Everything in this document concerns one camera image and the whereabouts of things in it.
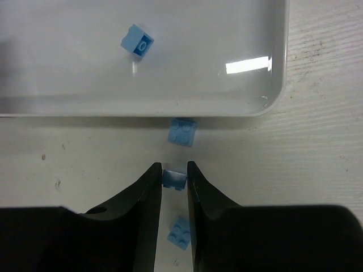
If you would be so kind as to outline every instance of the light blue lego brick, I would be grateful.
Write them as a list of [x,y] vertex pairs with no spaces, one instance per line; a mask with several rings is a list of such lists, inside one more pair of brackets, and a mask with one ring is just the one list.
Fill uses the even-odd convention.
[[177,145],[191,147],[196,129],[197,123],[175,118],[170,123],[168,141]]
[[169,170],[163,170],[162,183],[165,188],[174,187],[175,190],[181,191],[187,183],[187,175]]
[[182,217],[178,217],[168,235],[167,240],[182,250],[186,250],[189,243],[191,242],[191,227],[189,221]]
[[142,58],[153,42],[153,38],[133,24],[129,28],[127,35],[123,38],[121,46],[131,54]]

